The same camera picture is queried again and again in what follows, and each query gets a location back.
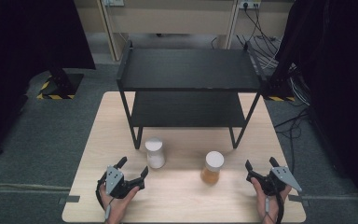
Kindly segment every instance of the white jar lid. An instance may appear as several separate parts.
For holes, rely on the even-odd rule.
[[[223,163],[225,163],[225,158],[218,151],[211,151],[206,155],[205,166],[212,172],[220,171]]]
[[[146,140],[145,146],[148,153],[159,154],[162,150],[162,141],[157,137],[152,137]]]

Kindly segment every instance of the clear jar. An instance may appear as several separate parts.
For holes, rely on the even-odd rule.
[[[164,153],[162,151],[162,141],[157,137],[146,140],[147,163],[151,168],[161,168],[165,164]]]
[[[225,158],[218,151],[211,151],[206,155],[205,166],[201,171],[201,179],[207,184],[215,184],[219,180],[220,169]]]

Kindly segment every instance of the black curtain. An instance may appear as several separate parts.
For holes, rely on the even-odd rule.
[[[358,4],[327,3],[323,48],[311,76],[312,108],[358,188]]]
[[[288,47],[291,37],[295,34],[297,26],[302,17],[310,11],[307,20],[300,24],[300,34],[297,38],[300,42],[297,49],[290,56],[290,63],[294,63],[302,72],[306,84],[311,88],[311,77],[316,66],[317,57],[322,45],[322,36],[324,33],[324,7],[327,0],[296,0],[287,18],[286,27],[283,34],[280,49],[275,55],[279,62],[282,59],[283,51]]]
[[[72,0],[0,0],[0,136],[29,80],[60,68],[95,69]]]

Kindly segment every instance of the black metal shelf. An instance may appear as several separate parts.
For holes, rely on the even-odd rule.
[[[144,127],[226,127],[236,148],[266,82],[252,46],[248,45],[249,52],[134,49],[129,40],[118,69],[117,85],[135,148],[141,145]],[[125,91],[136,92],[131,112]],[[256,92],[246,117],[238,92]],[[234,127],[241,128],[238,137],[234,137]]]
[[[138,91],[134,127],[242,127],[245,117],[236,92]]]

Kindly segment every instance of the wall outlet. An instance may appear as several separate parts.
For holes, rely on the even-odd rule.
[[[261,0],[241,0],[240,8],[243,8],[244,3],[248,4],[247,9],[260,8]]]

